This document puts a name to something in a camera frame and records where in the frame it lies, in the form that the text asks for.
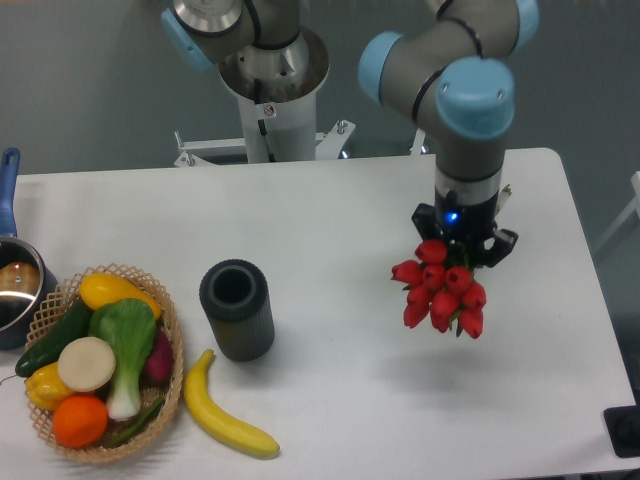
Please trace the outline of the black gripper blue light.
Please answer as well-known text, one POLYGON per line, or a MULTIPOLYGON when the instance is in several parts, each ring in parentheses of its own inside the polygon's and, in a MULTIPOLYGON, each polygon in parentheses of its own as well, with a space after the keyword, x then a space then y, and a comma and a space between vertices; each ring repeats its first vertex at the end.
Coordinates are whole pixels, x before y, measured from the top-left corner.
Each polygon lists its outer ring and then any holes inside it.
POLYGON ((470 203, 461 191, 436 189, 434 206, 420 203, 411 221, 423 241, 439 239, 474 246, 474 266, 493 268, 511 254, 519 239, 515 231, 496 230, 498 193, 495 190, 491 197, 470 203))

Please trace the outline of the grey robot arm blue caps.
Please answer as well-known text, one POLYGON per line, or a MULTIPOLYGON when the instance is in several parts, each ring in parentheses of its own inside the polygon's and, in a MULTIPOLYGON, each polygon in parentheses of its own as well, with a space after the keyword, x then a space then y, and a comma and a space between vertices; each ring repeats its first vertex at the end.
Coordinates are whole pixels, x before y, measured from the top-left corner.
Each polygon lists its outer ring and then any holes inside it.
MULTIPOLYGON (((421 36, 374 37, 357 69, 362 90, 432 142, 435 199, 412 221, 423 239, 454 245, 473 267, 492 267, 518 236, 495 218, 514 80, 504 64, 535 34, 534 1, 443 1, 421 36)), ((315 160, 316 94, 328 51, 303 26, 296 1, 173 1, 161 22, 192 68, 217 68, 235 95, 252 163, 315 160)))

